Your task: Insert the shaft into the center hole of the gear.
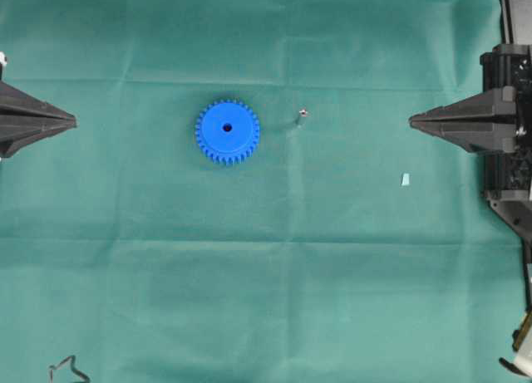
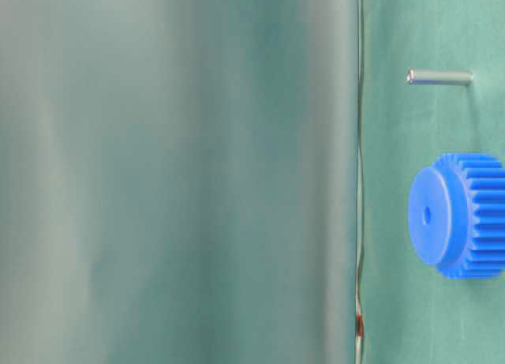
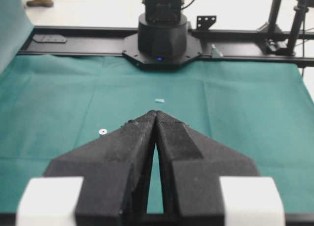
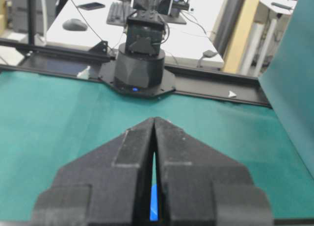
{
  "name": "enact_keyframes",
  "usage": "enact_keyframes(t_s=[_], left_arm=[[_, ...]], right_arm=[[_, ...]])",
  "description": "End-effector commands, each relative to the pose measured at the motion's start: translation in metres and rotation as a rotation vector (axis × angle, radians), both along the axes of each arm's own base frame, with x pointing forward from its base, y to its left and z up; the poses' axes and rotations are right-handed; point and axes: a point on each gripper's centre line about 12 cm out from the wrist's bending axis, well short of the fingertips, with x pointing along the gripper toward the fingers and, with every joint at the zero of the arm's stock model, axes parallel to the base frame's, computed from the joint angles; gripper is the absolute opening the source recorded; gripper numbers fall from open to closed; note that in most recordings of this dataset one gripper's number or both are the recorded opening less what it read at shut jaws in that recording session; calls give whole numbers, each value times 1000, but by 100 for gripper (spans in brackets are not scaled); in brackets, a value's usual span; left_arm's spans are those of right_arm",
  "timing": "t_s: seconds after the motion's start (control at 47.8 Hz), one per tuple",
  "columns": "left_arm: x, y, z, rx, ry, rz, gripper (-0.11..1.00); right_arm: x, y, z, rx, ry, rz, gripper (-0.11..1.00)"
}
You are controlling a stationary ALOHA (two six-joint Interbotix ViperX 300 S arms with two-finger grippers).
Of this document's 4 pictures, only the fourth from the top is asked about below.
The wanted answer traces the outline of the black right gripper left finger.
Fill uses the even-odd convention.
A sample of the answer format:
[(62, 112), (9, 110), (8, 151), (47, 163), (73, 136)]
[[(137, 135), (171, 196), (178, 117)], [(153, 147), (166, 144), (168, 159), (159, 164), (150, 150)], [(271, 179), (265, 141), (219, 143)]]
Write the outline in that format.
[(148, 118), (62, 166), (34, 205), (33, 226), (140, 226), (150, 217)]

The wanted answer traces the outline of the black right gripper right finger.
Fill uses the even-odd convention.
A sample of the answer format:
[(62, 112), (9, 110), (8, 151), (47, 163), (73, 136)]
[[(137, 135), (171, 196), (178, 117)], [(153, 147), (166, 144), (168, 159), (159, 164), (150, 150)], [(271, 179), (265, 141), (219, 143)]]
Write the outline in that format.
[(270, 226), (266, 193), (248, 168), (155, 119), (162, 219), (168, 226)]

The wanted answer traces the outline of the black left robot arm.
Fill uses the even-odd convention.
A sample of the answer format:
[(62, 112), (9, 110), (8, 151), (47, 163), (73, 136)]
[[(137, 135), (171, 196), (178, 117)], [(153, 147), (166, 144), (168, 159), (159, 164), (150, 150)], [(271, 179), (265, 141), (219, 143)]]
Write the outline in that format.
[[(153, 96), (171, 88), (174, 76), (164, 70), (166, 30), (162, 15), (172, 0), (131, 0), (137, 10), (126, 21), (127, 39), (119, 47), (115, 69), (106, 79), (127, 93)], [(159, 222), (164, 226), (193, 223), (191, 212), (168, 192), (169, 175), (191, 162), (179, 160), (177, 127), (148, 118), (122, 135), (61, 167), (51, 187), (34, 206), (32, 226), (146, 226), (150, 217), (152, 159), (157, 156), (161, 196)]]

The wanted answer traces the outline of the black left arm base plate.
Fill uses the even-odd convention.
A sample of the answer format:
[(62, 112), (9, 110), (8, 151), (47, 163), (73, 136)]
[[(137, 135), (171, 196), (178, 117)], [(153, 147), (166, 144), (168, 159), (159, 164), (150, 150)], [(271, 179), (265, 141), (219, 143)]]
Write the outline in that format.
[(164, 69), (161, 79), (153, 80), (145, 75), (132, 76), (130, 79), (119, 79), (116, 76), (116, 63), (107, 62), (101, 65), (88, 66), (89, 80), (103, 83), (115, 92), (133, 97), (154, 98), (176, 90), (176, 77)]

